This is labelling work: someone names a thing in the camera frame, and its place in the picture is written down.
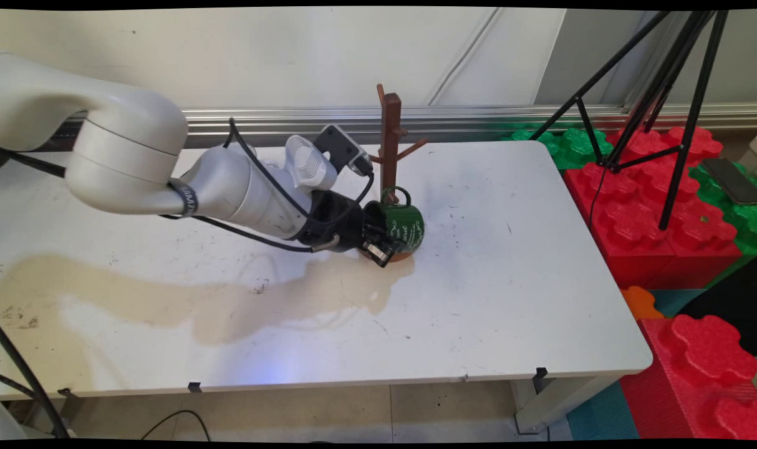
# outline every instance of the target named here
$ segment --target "black tripod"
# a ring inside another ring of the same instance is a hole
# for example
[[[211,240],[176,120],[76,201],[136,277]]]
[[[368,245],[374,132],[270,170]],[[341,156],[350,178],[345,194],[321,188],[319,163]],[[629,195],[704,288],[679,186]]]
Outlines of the black tripod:
[[[613,173],[618,173],[623,168],[630,167],[632,165],[641,164],[643,162],[652,161],[653,159],[667,156],[668,154],[678,153],[677,162],[675,162],[675,169],[672,172],[672,180],[670,181],[670,188],[667,191],[667,199],[664,201],[664,208],[661,212],[661,220],[658,222],[658,228],[660,230],[666,230],[669,223],[670,214],[672,214],[672,206],[675,204],[675,196],[678,193],[678,185],[680,184],[681,176],[683,175],[683,167],[686,165],[686,159],[689,156],[689,147],[692,145],[692,137],[695,133],[695,127],[697,125],[698,116],[700,116],[700,106],[703,104],[703,97],[706,94],[706,88],[708,86],[708,79],[711,74],[711,68],[714,66],[714,58],[717,54],[717,48],[720,47],[720,40],[723,36],[723,28],[725,26],[725,19],[727,18],[727,11],[692,11],[687,18],[686,23],[683,24],[678,37],[675,38],[675,43],[672,44],[667,53],[666,58],[661,63],[658,71],[647,86],[647,90],[644,92],[640,102],[635,106],[633,112],[630,114],[629,121],[623,130],[620,140],[614,146],[614,150],[606,158],[600,153],[600,147],[595,139],[595,133],[592,131],[592,124],[589,122],[589,115],[586,113],[584,102],[581,97],[587,93],[587,91],[595,85],[598,80],[601,79],[606,73],[620,62],[623,57],[629,53],[630,49],[636,46],[645,36],[647,36],[658,23],[663,20],[669,11],[660,11],[653,17],[650,22],[644,26],[638,33],[636,33],[630,40],[620,49],[603,67],[594,74],[586,84],[582,85],[572,97],[564,103],[564,105],[553,114],[547,122],[542,125],[539,130],[534,133],[529,140],[536,140],[549,128],[556,120],[559,119],[565,112],[567,112],[573,105],[578,105],[578,111],[581,113],[581,119],[584,121],[584,127],[589,134],[589,141],[592,143],[592,148],[595,151],[595,160],[598,165],[604,167],[604,175],[606,170],[612,170]],[[697,42],[697,37],[700,36],[700,32],[709,22],[710,18],[716,14],[714,20],[714,27],[711,29],[711,35],[706,48],[706,54],[703,58],[703,65],[700,68],[700,76],[697,80],[697,87],[695,87],[695,96],[692,98],[692,107],[689,108],[689,116],[686,121],[686,127],[683,131],[683,139],[679,145],[668,148],[658,153],[649,154],[633,161],[620,164],[620,156],[625,150],[625,146],[629,144],[630,138],[635,131],[640,127],[644,120],[644,129],[642,132],[649,133],[650,129],[655,123],[655,119],[658,117],[664,102],[667,100],[667,96],[672,89],[672,85],[675,84],[675,80],[678,79],[683,64],[686,63],[686,59],[689,56],[692,47]]]

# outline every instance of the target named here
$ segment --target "wooden mug tree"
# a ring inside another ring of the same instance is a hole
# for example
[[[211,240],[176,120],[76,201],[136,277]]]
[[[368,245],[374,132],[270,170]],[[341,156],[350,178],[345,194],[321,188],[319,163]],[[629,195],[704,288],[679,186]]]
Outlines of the wooden mug tree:
[[[376,85],[378,101],[381,102],[381,147],[378,156],[370,156],[370,161],[381,164],[381,191],[395,184],[395,174],[398,171],[398,161],[409,156],[413,151],[426,145],[428,139],[420,139],[403,153],[398,154],[398,142],[409,132],[401,128],[401,97],[398,94],[385,94],[384,86]],[[387,202],[398,203],[398,197],[391,191],[387,195]]]

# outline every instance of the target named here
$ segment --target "green mug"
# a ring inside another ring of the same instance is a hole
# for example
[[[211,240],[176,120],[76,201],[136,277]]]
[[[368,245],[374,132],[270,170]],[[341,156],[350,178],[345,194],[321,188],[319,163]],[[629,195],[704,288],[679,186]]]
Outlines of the green mug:
[[[407,197],[407,204],[387,205],[384,201],[391,191],[401,191]],[[426,225],[418,208],[412,204],[409,191],[393,185],[381,192],[380,201],[371,201],[365,205],[364,212],[369,224],[381,228],[390,238],[402,242],[398,253],[413,253],[423,241]]]

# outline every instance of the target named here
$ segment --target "white table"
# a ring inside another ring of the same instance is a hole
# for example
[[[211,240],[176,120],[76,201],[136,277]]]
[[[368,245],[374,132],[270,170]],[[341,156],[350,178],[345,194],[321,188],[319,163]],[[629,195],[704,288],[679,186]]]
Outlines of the white table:
[[[200,154],[184,151],[175,176]],[[364,181],[346,170],[334,190],[355,196]],[[382,269],[353,250],[288,253],[195,220],[103,213],[8,162],[0,323],[54,397],[521,380],[545,367],[558,379],[524,404],[521,430],[650,365],[543,145],[429,144],[398,182],[426,235]],[[1,349],[0,372],[23,382]],[[0,384],[2,400],[20,397]]]

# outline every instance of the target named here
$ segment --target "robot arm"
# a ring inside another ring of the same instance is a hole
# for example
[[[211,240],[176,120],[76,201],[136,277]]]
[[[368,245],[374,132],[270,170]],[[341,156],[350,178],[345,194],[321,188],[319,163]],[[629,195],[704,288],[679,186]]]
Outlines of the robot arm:
[[[187,198],[170,186],[188,130],[185,115],[173,102],[150,90],[69,74],[0,51],[0,147],[34,150],[80,110],[87,111],[87,119],[65,171],[74,196],[111,213],[187,211]],[[301,160],[309,165],[313,157],[327,162],[308,140],[293,142],[285,165],[296,168]],[[302,173],[310,175],[305,179],[298,179],[299,170],[275,165],[268,170],[309,212],[310,191],[327,190],[337,177],[321,161],[316,170],[305,168]],[[208,150],[179,183],[193,191],[191,212],[291,238],[306,219],[299,220],[252,165],[237,144]]]
[[[187,136],[176,105],[0,51],[0,147],[34,150],[80,110],[87,120],[65,171],[71,193],[112,213],[181,213],[181,198],[168,186]]]
[[[367,152],[335,125],[327,126],[316,144],[291,136],[282,167],[255,164],[256,157],[250,160],[243,146],[231,142],[206,151],[191,170],[171,179],[188,130],[173,102],[146,89],[69,74],[0,51],[1,148],[34,150],[81,110],[87,118],[65,182],[93,208],[209,216],[310,246],[336,242],[333,251],[363,248],[381,266],[392,256],[395,242],[362,232],[358,201],[329,191],[345,166],[360,176],[372,176],[373,170]],[[330,153],[330,161],[323,152]]]

